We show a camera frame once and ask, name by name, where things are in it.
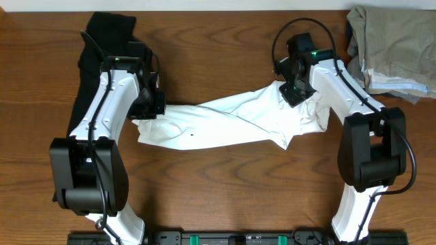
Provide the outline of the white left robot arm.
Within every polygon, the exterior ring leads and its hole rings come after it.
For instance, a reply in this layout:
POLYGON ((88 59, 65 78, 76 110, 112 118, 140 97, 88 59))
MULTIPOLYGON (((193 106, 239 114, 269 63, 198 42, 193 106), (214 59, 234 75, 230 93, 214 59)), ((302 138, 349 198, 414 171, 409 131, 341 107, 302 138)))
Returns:
POLYGON ((129 179, 119 137, 126 119, 154 119, 165 112, 159 75, 111 69, 85 115, 65 138, 50 145, 54 202, 93 221, 103 235, 72 235, 70 244, 148 244, 145 222, 127 202, 129 179))

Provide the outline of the white t-shirt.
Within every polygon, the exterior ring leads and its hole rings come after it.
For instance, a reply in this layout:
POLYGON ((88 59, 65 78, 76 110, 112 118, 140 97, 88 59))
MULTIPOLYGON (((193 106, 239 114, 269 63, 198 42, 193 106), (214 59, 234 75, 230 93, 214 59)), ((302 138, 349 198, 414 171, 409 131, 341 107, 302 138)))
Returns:
POLYGON ((138 142, 175 150, 197 150, 271 140, 287 149, 296 135, 324 132, 330 107, 319 93, 291 107, 269 86, 199 105, 167 105, 152 120, 134 120, 138 142))

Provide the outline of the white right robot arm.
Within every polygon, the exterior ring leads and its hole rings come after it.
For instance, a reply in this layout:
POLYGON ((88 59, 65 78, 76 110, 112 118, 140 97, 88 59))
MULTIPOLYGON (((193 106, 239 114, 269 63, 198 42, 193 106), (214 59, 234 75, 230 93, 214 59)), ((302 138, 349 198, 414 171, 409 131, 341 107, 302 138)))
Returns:
POLYGON ((405 138, 405 115, 374 100, 348 74, 343 62, 320 52, 308 52, 275 61, 285 78, 282 97, 291 107, 321 95, 340 119, 343 130, 337 165, 345 185, 339 209, 323 244, 405 244, 405 233, 370 232, 369 221, 383 195, 392 191, 406 169, 410 145, 405 138))

